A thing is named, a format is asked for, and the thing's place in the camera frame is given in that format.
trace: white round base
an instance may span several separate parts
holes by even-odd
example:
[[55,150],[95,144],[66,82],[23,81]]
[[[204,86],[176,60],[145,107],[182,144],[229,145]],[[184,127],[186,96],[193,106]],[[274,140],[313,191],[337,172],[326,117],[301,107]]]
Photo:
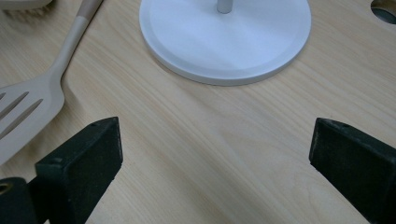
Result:
[[183,77],[220,86],[274,75],[309,37],[307,0],[142,0],[140,26],[154,56]]

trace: slotted spatula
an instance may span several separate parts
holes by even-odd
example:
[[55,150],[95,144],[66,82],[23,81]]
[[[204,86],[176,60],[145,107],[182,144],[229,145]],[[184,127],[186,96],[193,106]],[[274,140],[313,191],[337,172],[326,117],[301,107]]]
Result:
[[102,1],[82,1],[59,55],[46,73],[0,88],[0,165],[30,142],[62,109],[62,75]]

